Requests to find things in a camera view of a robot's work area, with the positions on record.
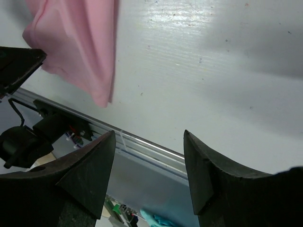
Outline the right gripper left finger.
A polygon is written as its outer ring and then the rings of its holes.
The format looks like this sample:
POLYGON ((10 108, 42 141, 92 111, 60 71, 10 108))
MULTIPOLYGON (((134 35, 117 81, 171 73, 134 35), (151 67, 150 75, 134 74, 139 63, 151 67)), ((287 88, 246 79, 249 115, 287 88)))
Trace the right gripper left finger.
POLYGON ((3 227, 93 227, 101 218, 116 149, 109 131, 26 172, 0 176, 3 227))

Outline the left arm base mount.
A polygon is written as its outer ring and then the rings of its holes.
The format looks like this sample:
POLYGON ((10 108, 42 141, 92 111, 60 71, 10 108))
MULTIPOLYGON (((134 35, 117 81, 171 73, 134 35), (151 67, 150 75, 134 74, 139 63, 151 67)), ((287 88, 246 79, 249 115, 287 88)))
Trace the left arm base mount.
POLYGON ((14 98, 10 98, 8 103, 20 117, 21 124, 7 129, 0 136, 0 158, 6 169, 13 166, 30 168, 39 158, 53 151, 53 144, 62 135, 67 135, 78 148, 83 146, 83 140, 92 141, 89 122, 68 111, 37 99, 34 106, 14 98), (42 119, 29 128, 16 104, 37 112, 42 119))

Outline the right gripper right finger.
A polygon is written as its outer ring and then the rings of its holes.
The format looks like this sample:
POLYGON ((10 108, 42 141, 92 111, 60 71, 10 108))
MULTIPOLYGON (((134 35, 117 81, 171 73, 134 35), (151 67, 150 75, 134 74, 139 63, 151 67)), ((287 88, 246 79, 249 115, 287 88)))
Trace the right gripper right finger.
POLYGON ((184 157, 200 226, 302 226, 302 167, 264 173, 220 154, 189 131, 184 132, 184 157))

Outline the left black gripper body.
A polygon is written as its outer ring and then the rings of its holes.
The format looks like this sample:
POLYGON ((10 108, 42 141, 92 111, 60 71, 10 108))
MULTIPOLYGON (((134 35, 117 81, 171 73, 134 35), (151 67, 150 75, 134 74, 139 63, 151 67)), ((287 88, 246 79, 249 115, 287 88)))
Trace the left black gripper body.
POLYGON ((41 49, 0 48, 0 93, 11 95, 43 64, 47 54, 41 49))

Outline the pink t-shirt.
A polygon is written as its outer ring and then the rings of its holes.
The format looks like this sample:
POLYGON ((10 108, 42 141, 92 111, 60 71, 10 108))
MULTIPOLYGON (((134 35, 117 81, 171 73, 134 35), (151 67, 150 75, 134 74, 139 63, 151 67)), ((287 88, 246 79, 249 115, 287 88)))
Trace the pink t-shirt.
POLYGON ((46 53, 42 68, 89 93, 111 100, 116 50, 116 0, 28 0, 33 20, 23 38, 46 53))

